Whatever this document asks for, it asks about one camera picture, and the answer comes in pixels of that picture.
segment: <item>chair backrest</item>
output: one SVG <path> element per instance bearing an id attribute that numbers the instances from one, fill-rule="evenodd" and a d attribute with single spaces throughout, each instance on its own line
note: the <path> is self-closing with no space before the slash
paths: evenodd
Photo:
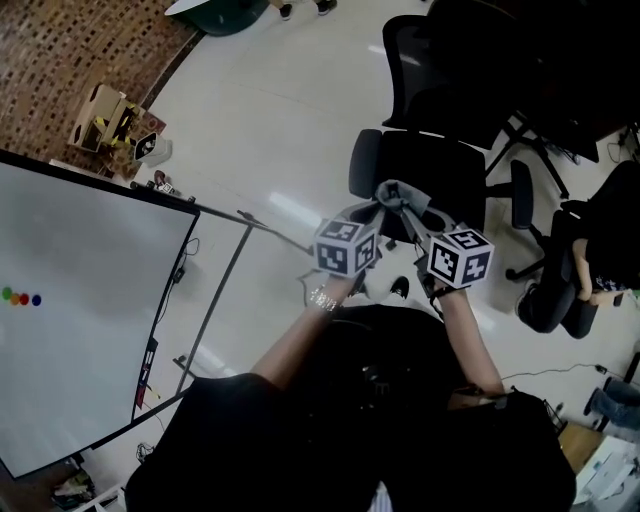
<path id="1" fill-rule="evenodd" d="M 476 0 L 436 0 L 428 16 L 383 29 L 394 90 L 384 126 L 491 149 L 538 69 L 505 12 Z"/>

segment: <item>tiled floor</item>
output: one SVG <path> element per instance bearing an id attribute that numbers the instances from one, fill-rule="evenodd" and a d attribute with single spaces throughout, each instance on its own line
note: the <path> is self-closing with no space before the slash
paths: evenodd
<path id="1" fill-rule="evenodd" d="M 297 2 L 288 22 L 269 9 L 240 34 L 205 38 L 152 106 L 167 122 L 163 135 L 174 144 L 173 157 L 161 169 L 185 196 L 229 213 L 249 211 L 308 244 L 319 217 L 358 202 L 347 185 L 353 144 L 361 129 L 379 127 L 391 112 L 382 26 L 395 15 L 426 8 L 418 0 L 339 0 L 335 12 L 319 18 L 310 1 Z M 554 159 L 573 198 L 588 198 L 614 168 L 604 143 L 600 155 L 600 164 L 580 166 Z M 506 181 L 507 162 L 514 157 L 530 166 L 535 223 L 548 231 L 559 196 L 534 154 L 516 149 L 491 179 Z M 143 168 L 137 180 L 146 182 L 153 170 Z M 303 209 L 292 210 L 292 202 Z M 538 253 L 532 252 L 528 233 L 510 227 L 508 201 L 491 201 L 487 215 L 487 234 L 497 253 L 491 278 L 472 289 L 471 301 L 502 375 L 576 363 L 599 363 L 624 373 L 640 334 L 636 302 L 601 311 L 582 341 L 562 328 L 536 334 L 513 313 L 524 284 L 509 283 L 503 275 L 509 266 L 533 262 Z M 163 361 L 189 350 L 242 228 L 203 216 L 196 235 L 200 251 L 189 260 L 185 281 L 176 286 L 157 331 Z M 404 274 L 411 279 L 412 295 L 426 302 L 414 259 L 411 247 L 386 255 L 369 276 L 372 296 L 383 296 L 393 278 Z M 252 234 L 205 333 L 199 366 L 212 376 L 248 370 L 302 310 L 302 286 L 295 277 L 309 268 L 301 253 L 264 233 Z M 425 332 L 416 341 L 428 339 Z M 178 378 L 168 366 L 158 362 L 152 372 L 152 386 L 165 395 L 173 393 Z M 593 369 L 576 368 L 515 377 L 507 384 L 554 406 L 563 403 L 565 417 L 589 424 L 582 408 L 604 379 Z"/>

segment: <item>whiteboard frame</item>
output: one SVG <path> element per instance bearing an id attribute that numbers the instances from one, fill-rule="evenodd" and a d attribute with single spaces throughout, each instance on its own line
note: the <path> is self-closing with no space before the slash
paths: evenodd
<path id="1" fill-rule="evenodd" d="M 171 198 L 170 196 L 167 196 L 165 194 L 161 194 L 161 193 L 157 193 L 157 194 L 140 194 L 139 192 L 135 191 L 135 190 L 131 190 L 125 187 L 122 187 L 120 185 L 115 185 L 114 183 L 110 183 L 108 181 L 104 181 L 104 180 L 100 180 L 100 179 L 96 179 L 96 178 L 92 178 L 90 176 L 85 176 L 83 174 L 79 174 L 79 173 L 75 173 L 72 171 L 68 171 L 66 169 L 63 169 L 61 167 L 55 167 L 53 165 L 49 165 L 45 162 L 40 162 L 37 160 L 33 160 L 31 158 L 25 157 L 25 156 L 21 156 L 21 155 L 17 155 L 15 153 L 11 153 L 5 150 L 0 149 L 0 163 L 3 164 L 7 164 L 7 165 L 11 165 L 13 167 L 19 168 L 23 171 L 27 171 L 27 172 L 34 172 L 37 174 L 42 174 L 44 176 L 49 176 L 51 178 L 56 178 L 56 179 L 60 179 L 63 181 L 68 181 L 70 183 L 75 183 L 77 185 L 82 185 L 85 187 L 89 187 L 89 188 L 94 188 L 94 189 L 98 189 L 101 190 L 103 192 L 107 192 L 110 194 L 115 194 L 115 195 L 119 195 L 119 196 L 123 196 L 123 197 L 127 197 L 131 200 L 134 201 L 141 201 L 144 203 L 151 203 L 154 204 L 156 206 L 160 206 L 163 208 L 168 208 L 171 210 L 176 210 L 176 211 L 180 211 L 186 214 L 190 214 L 193 216 L 193 221 L 191 222 L 191 226 L 189 227 L 189 230 L 187 232 L 187 236 L 185 237 L 184 241 L 182 242 L 182 247 L 180 248 L 180 252 L 177 254 L 176 259 L 173 263 L 173 268 L 171 270 L 171 273 L 169 274 L 169 276 L 167 276 L 167 284 L 164 287 L 164 291 L 162 292 L 162 297 L 160 299 L 160 303 L 158 304 L 158 308 L 156 310 L 156 314 L 153 320 L 153 324 L 151 326 L 151 330 L 149 332 L 149 337 L 147 339 L 147 345 L 149 343 L 149 341 L 151 339 L 153 339 L 154 333 L 155 333 L 155 329 L 156 329 L 156 325 L 158 324 L 158 318 L 160 316 L 160 311 L 162 309 L 163 304 L 165 303 L 165 300 L 167 298 L 167 294 L 169 292 L 169 288 L 171 286 L 171 282 L 173 280 L 173 276 L 176 273 L 176 270 L 178 270 L 178 265 L 180 263 L 180 260 L 182 258 L 183 253 L 186 250 L 186 246 L 187 243 L 189 242 L 189 240 L 191 239 L 191 235 L 193 233 L 193 229 L 196 225 L 196 223 L 198 222 L 198 219 L 200 217 L 200 208 L 198 206 L 196 206 L 195 204 L 191 203 L 191 202 L 187 202 L 187 201 L 175 201 L 172 200 L 173 198 Z M 142 360 L 140 361 L 140 368 L 142 369 L 142 366 L 144 364 L 144 355 Z M 129 425 L 125 426 L 125 428 L 130 427 L 131 423 L 133 422 L 134 419 L 134 415 L 135 415 L 135 407 L 136 407 L 136 393 L 133 394 L 133 397 L 131 399 L 132 403 L 133 403 L 133 407 L 131 410 L 131 421 L 129 422 Z M 103 439 L 107 439 L 113 436 L 112 434 L 109 434 L 108 436 L 105 436 Z M 0 464 L 2 464 L 2 466 L 4 467 L 4 469 L 7 471 L 7 473 L 9 474 L 9 476 L 11 476 L 11 478 L 13 480 L 17 480 L 17 479 L 21 479 L 24 477 L 27 477 L 29 475 L 32 475 L 38 471 L 41 471 L 42 469 L 48 468 L 50 466 L 53 466 L 54 464 L 58 464 L 70 457 L 74 457 L 75 455 L 78 455 L 79 453 L 83 452 L 84 450 L 91 448 L 92 446 L 99 444 L 101 440 L 98 441 L 94 441 L 93 443 L 89 444 L 88 446 L 85 446 L 84 448 L 82 448 L 81 450 L 78 450 L 76 452 L 73 453 L 69 453 L 68 455 L 65 455 L 64 457 L 50 462 L 49 464 L 46 464 L 45 466 L 42 466 L 38 469 L 34 469 L 33 471 L 30 471 L 28 473 L 24 473 L 18 477 L 14 476 L 13 473 L 11 473 L 11 471 L 9 470 L 9 468 L 5 465 L 4 461 L 2 460 L 2 458 L 0 458 Z"/>

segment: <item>person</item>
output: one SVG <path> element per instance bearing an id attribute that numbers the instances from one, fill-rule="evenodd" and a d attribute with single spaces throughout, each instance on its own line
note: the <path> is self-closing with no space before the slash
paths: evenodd
<path id="1" fill-rule="evenodd" d="M 569 335 L 581 339 L 591 331 L 599 307 L 611 306 L 626 290 L 640 289 L 640 258 L 626 245 L 634 229 L 639 186 L 640 166 L 623 162 L 594 197 L 582 203 L 580 220 L 556 212 L 542 279 L 528 286 L 516 305 L 523 323 L 539 333 L 562 324 Z"/>
<path id="2" fill-rule="evenodd" d="M 354 282 L 330 277 L 249 373 L 192 383 L 126 485 L 129 512 L 364 512 L 380 482 L 395 512 L 570 508 L 546 407 L 505 395 L 466 292 L 436 282 L 443 323 L 397 307 L 406 278 L 395 307 L 339 307 Z"/>
<path id="3" fill-rule="evenodd" d="M 631 384 L 609 377 L 602 389 L 596 388 L 584 409 L 609 418 L 617 427 L 640 430 L 640 392 Z"/>
<path id="4" fill-rule="evenodd" d="M 330 11 L 338 7 L 337 0 L 314 0 L 318 7 L 318 15 L 324 16 L 329 14 Z M 283 20 L 291 19 L 291 13 L 293 12 L 293 4 L 285 4 L 283 0 L 269 0 L 269 3 L 280 11 L 280 17 Z"/>

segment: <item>gray cloth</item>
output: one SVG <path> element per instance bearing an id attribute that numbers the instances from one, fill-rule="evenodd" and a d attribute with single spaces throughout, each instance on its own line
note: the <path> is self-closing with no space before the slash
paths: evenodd
<path id="1" fill-rule="evenodd" d="M 431 202 L 431 198 L 421 190 L 397 180 L 380 183 L 376 190 L 376 199 L 398 215 L 402 213 L 403 207 L 408 206 L 418 217 L 422 217 L 424 212 L 430 209 Z"/>

